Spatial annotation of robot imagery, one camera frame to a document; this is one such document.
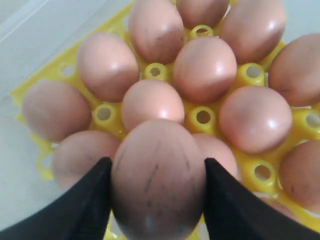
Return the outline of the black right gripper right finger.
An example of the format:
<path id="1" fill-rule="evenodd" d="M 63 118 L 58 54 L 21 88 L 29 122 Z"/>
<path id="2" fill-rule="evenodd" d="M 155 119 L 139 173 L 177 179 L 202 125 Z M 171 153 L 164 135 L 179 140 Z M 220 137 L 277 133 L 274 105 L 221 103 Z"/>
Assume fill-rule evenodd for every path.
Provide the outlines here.
<path id="1" fill-rule="evenodd" d="M 204 220 L 211 240 L 318 240 L 320 234 L 275 210 L 207 158 Z"/>

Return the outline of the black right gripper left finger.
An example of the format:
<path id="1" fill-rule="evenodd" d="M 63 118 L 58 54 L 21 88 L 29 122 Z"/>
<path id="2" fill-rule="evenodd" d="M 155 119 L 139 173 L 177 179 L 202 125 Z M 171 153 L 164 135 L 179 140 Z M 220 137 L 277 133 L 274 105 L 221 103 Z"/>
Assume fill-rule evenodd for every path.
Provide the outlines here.
<path id="1" fill-rule="evenodd" d="M 2 240 L 102 240 L 111 213 L 112 162 L 104 157 L 54 202 L 0 232 Z"/>

